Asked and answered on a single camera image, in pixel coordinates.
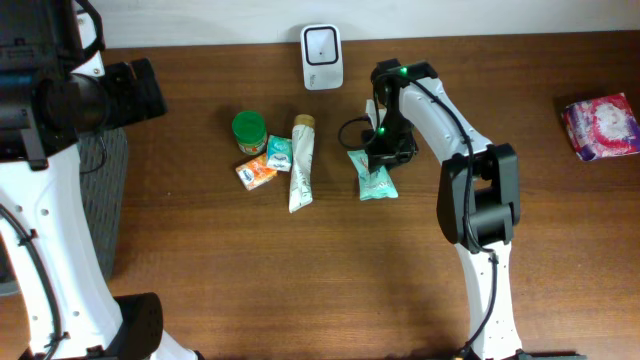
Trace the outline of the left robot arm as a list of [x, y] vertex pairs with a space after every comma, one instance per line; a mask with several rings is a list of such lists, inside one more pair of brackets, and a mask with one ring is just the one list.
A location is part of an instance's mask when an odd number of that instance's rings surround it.
[[167, 111], [147, 59], [88, 75], [105, 48], [87, 1], [1, 5], [1, 238], [29, 318], [28, 359], [195, 359], [152, 292], [113, 296], [81, 197], [79, 139]]

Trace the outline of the green lid jar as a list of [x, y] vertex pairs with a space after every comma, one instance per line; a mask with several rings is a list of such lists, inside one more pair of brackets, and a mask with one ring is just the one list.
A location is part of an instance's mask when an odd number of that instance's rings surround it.
[[247, 155], [261, 154], [267, 143], [264, 117], [255, 111], [242, 111], [232, 121], [232, 131], [240, 150]]

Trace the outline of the white tube brown cap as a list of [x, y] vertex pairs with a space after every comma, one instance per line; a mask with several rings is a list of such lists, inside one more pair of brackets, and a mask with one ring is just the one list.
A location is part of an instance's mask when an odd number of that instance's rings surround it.
[[313, 201], [311, 165], [315, 139], [315, 119], [297, 115], [292, 130], [292, 168], [289, 192], [289, 212], [294, 213]]

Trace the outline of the red purple snack package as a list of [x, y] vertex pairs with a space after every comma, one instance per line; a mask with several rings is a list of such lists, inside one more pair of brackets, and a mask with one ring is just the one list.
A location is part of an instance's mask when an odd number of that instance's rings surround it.
[[570, 104], [561, 116], [581, 161], [639, 153], [639, 124], [624, 93]]

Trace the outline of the mint green wipes packet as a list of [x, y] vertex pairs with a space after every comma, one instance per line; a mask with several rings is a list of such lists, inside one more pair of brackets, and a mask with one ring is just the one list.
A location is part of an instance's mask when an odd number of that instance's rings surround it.
[[347, 154], [357, 172], [361, 201], [398, 197], [396, 187], [384, 167], [370, 171], [364, 150], [348, 151]]

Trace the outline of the orange small packet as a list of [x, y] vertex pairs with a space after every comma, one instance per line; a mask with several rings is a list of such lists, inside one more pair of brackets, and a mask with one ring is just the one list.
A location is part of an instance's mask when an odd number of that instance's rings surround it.
[[246, 190], [251, 191], [275, 178], [278, 172], [267, 166], [267, 154], [263, 153], [238, 166], [236, 169], [240, 181]]

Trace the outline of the teal small tissue pack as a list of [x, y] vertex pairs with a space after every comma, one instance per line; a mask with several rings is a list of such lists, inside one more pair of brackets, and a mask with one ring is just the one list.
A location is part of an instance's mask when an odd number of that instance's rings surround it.
[[292, 140], [270, 135], [266, 165], [277, 171], [289, 172], [292, 166]]

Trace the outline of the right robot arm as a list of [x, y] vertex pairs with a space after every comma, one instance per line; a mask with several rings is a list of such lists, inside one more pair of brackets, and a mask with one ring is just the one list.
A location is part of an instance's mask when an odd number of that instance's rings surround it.
[[516, 330], [509, 261], [520, 219], [518, 157], [495, 145], [455, 107], [426, 62], [382, 61], [371, 73], [371, 128], [364, 136], [369, 168], [408, 163], [422, 136], [440, 164], [436, 214], [460, 258], [470, 334], [459, 359], [512, 359], [522, 352]]

